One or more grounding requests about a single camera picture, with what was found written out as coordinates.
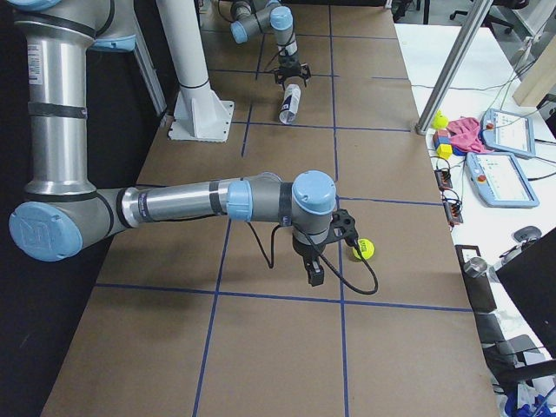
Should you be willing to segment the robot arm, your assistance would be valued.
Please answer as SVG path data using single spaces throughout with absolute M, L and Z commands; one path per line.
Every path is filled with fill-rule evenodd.
M 229 28 L 235 42 L 246 43 L 257 35 L 275 35 L 278 66 L 270 72 L 275 83 L 285 89 L 289 78 L 300 78 L 307 85 L 311 71 L 299 58 L 295 21 L 291 9 L 281 1 L 231 1 Z
M 103 157 L 89 164 L 89 53 L 120 53 L 142 67 L 149 51 L 131 1 L 15 1 L 14 26 L 27 46 L 30 181 L 8 220 L 11 240 L 28 257 L 56 262 L 124 231 L 158 222 L 239 218 L 278 220 L 285 182 L 263 172 L 232 179 L 137 186 L 149 143 L 116 132 L 110 116 Z

